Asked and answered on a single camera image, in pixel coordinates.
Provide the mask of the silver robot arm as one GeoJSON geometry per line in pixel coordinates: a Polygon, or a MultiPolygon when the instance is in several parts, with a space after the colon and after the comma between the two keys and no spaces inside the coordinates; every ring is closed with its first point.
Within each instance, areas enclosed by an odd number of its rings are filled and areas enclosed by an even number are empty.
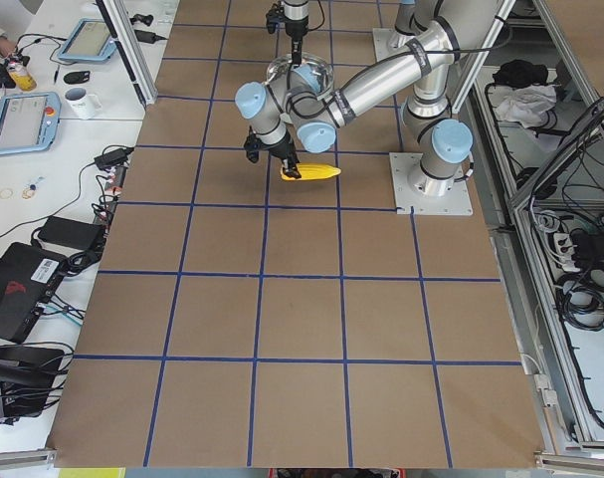
{"type": "Polygon", "coordinates": [[[266,13],[266,28],[269,34],[283,24],[291,39],[291,63],[298,67],[302,63],[302,42],[308,33],[308,2],[306,0],[275,1],[266,13]]]}
{"type": "Polygon", "coordinates": [[[393,55],[366,67],[340,89],[322,98],[319,82],[294,51],[279,78],[243,85],[236,106],[248,121],[247,158],[262,150],[277,157],[285,177],[302,176],[297,140],[310,153],[329,150],[336,132],[400,90],[413,87],[407,108],[417,120],[432,120],[448,107],[450,65],[479,51],[497,17],[496,1],[405,1],[399,9],[399,42],[393,55]]]}

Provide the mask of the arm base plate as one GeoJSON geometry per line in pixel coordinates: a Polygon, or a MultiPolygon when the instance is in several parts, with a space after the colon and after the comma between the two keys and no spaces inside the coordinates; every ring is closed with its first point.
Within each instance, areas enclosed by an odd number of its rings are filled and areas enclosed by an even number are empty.
{"type": "Polygon", "coordinates": [[[376,61],[379,62],[395,55],[397,50],[412,37],[414,37],[413,33],[400,34],[394,28],[373,28],[372,38],[376,61]]]}
{"type": "Polygon", "coordinates": [[[473,206],[467,181],[459,166],[448,179],[429,177],[421,168],[421,153],[389,154],[395,209],[398,214],[425,216],[472,216],[473,206]]]}

